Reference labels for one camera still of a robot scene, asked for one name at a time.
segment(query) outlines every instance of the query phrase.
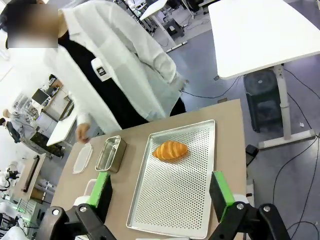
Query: bolt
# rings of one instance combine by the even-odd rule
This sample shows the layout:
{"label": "bolt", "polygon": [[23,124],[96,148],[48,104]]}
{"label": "bolt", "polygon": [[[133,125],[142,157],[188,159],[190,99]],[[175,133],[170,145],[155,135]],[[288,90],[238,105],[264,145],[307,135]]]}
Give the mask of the bolt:
{"label": "bolt", "polygon": [[264,206],[263,210],[264,210],[265,212],[269,212],[269,211],[271,210],[271,208],[270,208],[269,206]]}
{"label": "bolt", "polygon": [[58,209],[55,209],[52,211],[52,214],[57,216],[60,213],[60,211]]}
{"label": "bolt", "polygon": [[239,203],[237,206],[236,206],[237,209],[239,210],[242,210],[244,209],[244,205],[242,203]]}
{"label": "bolt", "polygon": [[85,206],[80,207],[80,212],[84,213],[85,211],[87,211],[87,208]]}

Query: white badge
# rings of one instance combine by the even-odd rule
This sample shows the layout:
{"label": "white badge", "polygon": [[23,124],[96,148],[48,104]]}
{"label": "white badge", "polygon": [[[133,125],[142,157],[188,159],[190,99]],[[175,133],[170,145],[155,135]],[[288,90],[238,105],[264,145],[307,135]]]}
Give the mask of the white badge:
{"label": "white badge", "polygon": [[98,78],[104,82],[111,78],[110,74],[108,73],[108,70],[105,66],[103,66],[102,61],[100,58],[96,57],[91,61],[91,66],[95,72],[95,74],[98,76]]}

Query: monitor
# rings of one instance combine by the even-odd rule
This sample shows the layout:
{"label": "monitor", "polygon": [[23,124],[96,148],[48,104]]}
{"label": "monitor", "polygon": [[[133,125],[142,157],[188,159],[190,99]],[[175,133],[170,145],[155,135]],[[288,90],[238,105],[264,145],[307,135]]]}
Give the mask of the monitor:
{"label": "monitor", "polygon": [[50,96],[46,94],[41,89],[38,89],[35,94],[32,96],[32,99],[35,100],[38,104],[42,105]]}

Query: tray rim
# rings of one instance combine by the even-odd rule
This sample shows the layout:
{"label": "tray rim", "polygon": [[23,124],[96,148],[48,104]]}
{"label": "tray rim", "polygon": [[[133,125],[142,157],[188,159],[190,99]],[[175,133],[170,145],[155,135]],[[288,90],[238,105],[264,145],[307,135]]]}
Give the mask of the tray rim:
{"label": "tray rim", "polygon": [[[139,174],[138,174],[138,177],[137,177],[137,180],[136,180],[136,184],[135,184],[135,187],[134,187],[132,201],[131,201],[131,204],[130,204],[130,209],[129,209],[128,217],[127,217],[127,220],[126,220],[126,227],[127,228],[138,230],[138,231],[142,231],[142,232],[146,232],[146,233],[152,233],[152,234],[159,234],[159,235],[168,236],[168,235],[166,235],[165,233],[162,233],[162,232],[156,232],[156,231],[152,231],[152,230],[141,229],[139,227],[135,227],[135,226],[131,225],[132,213],[133,213],[133,210],[134,210],[133,206],[134,206],[135,200],[137,199],[137,195],[138,195],[137,194],[137,190],[139,188],[140,181],[142,180],[142,174],[143,174],[142,170],[143,170],[144,165],[147,162],[147,159],[145,158],[145,156],[146,156],[146,152],[147,152],[147,150],[149,148],[149,145],[150,145],[150,142],[151,142],[151,138],[154,137],[154,136],[161,136],[161,135],[164,135],[166,133],[173,133],[173,132],[184,130],[184,129],[188,129],[188,128],[205,126],[205,125],[210,125],[210,124],[214,124],[214,138],[216,138],[216,132],[217,132],[216,124],[217,123],[216,123],[216,121],[214,119],[209,119],[209,120],[205,120],[205,121],[201,121],[201,122],[196,122],[196,123],[192,123],[192,124],[185,125],[185,126],[179,126],[179,127],[176,127],[176,128],[167,129],[167,130],[163,130],[163,131],[159,131],[159,132],[154,132],[154,133],[151,133],[149,135],[147,143],[146,143],[146,146],[145,146],[145,149],[144,149],[143,159],[142,159],[142,162],[141,162]],[[215,168],[215,162],[214,162],[215,161],[215,155],[216,155],[215,151],[213,152],[212,171],[214,171],[214,168]],[[181,237],[180,235],[170,235],[170,236],[171,237]]]}

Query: croissant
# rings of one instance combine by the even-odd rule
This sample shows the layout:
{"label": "croissant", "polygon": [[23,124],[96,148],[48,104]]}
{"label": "croissant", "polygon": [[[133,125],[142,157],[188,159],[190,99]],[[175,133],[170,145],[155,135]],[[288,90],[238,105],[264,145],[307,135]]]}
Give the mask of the croissant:
{"label": "croissant", "polygon": [[152,155],[160,160],[171,160],[184,155],[187,151],[187,145],[169,140],[158,146]]}

